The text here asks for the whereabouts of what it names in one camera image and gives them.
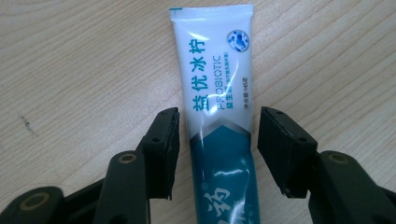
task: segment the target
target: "blue graphic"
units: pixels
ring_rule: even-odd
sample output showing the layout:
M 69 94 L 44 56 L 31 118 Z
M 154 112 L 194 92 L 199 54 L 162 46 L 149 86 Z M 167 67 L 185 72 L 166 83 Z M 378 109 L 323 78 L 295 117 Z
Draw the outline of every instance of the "blue graphic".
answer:
M 247 33 L 236 30 L 232 31 L 227 36 L 228 45 L 231 49 L 238 52 L 244 52 L 248 49 L 249 40 Z

